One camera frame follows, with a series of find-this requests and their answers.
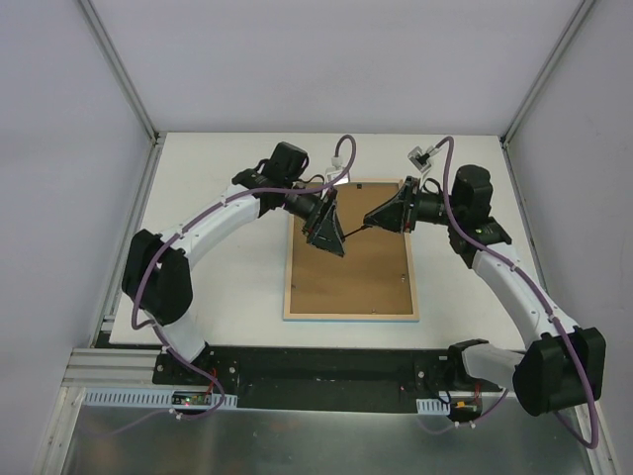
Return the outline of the red handled screwdriver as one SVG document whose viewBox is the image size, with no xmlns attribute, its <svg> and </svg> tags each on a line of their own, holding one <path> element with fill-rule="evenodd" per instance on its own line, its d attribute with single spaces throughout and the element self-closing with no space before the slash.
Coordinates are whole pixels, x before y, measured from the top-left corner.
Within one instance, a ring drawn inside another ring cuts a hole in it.
<svg viewBox="0 0 633 475">
<path fill-rule="evenodd" d="M 363 231 L 365 231 L 365 230 L 368 230 L 368 229 L 370 229 L 370 228 L 371 228 L 371 226 L 368 226 L 368 225 L 362 225 L 361 227 L 359 227 L 359 228 L 357 228 L 357 229 L 355 229 L 355 230 L 353 230 L 353 231 L 351 231 L 351 232 L 349 232 L 349 233 L 345 234 L 345 235 L 343 236 L 343 239 L 348 239 L 348 238 L 350 238 L 350 237 L 352 237 L 352 236 L 354 236 L 354 235 L 356 235 L 356 234 L 358 234 L 358 233 L 360 233 L 360 232 L 363 232 Z"/>
</svg>

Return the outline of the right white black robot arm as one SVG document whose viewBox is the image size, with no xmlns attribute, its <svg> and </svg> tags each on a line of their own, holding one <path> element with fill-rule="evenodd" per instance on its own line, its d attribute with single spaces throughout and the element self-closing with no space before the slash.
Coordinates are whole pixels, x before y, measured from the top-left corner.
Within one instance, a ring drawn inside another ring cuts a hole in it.
<svg viewBox="0 0 633 475">
<path fill-rule="evenodd" d="M 488 381 L 512 391 L 531 416 L 593 406 L 601 396 L 606 341 L 598 329 L 581 328 L 521 269 L 511 237 L 491 215 L 493 191 L 490 173 L 472 164 L 457 170 L 448 196 L 425 191 L 408 177 L 363 223 L 396 234 L 412 232 L 419 222 L 446 227 L 454 252 L 517 327 L 522 352 L 485 339 L 452 344 L 445 365 L 452 388 L 464 391 Z"/>
</svg>

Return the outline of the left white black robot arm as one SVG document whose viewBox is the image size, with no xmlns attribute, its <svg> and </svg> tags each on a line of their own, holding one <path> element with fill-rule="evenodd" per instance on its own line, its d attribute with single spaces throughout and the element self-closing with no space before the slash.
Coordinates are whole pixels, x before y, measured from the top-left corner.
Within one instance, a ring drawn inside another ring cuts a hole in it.
<svg viewBox="0 0 633 475">
<path fill-rule="evenodd" d="M 198 215 L 161 233 L 140 230 L 132 238 L 122 291 L 133 302 L 132 326 L 150 327 L 176 359 L 174 371 L 186 384 L 209 373 L 205 339 L 196 328 L 191 272 L 230 234 L 270 211 L 282 209 L 303 221 L 309 245 L 344 254 L 336 213 L 335 184 L 349 176 L 350 161 L 335 155 L 335 175 L 310 188 L 302 175 L 310 159 L 301 148 L 279 142 L 270 157 L 238 172 L 228 188 Z"/>
</svg>

